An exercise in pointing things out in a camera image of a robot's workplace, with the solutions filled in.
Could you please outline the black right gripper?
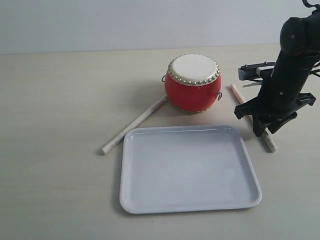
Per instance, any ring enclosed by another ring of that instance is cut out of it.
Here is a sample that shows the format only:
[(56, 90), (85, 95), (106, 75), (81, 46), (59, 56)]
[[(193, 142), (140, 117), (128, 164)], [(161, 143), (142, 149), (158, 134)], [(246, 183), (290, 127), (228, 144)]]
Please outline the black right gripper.
[(312, 106), (316, 101), (316, 97), (310, 92), (280, 91), (277, 88), (266, 86), (262, 82), (244, 85), (245, 88), (253, 86), (260, 87), (257, 96), (239, 103), (235, 107), (234, 114), (238, 119), (251, 116), (253, 132), (257, 137), (261, 137), (266, 128), (272, 134), (276, 133), (298, 116), (298, 110), (306, 105)]

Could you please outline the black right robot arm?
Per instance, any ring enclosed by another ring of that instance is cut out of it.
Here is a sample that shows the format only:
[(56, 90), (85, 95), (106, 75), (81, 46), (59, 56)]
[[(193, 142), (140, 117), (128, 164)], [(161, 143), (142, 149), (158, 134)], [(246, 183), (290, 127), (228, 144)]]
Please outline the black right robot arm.
[(303, 93), (310, 75), (318, 76), (320, 65), (320, 6), (307, 17), (291, 17), (280, 31), (280, 52), (275, 62), (243, 65), (238, 69), (241, 81), (259, 84), (257, 96), (235, 107), (238, 119), (252, 116), (257, 137), (265, 130), (276, 133), (297, 111), (312, 106), (316, 98)]

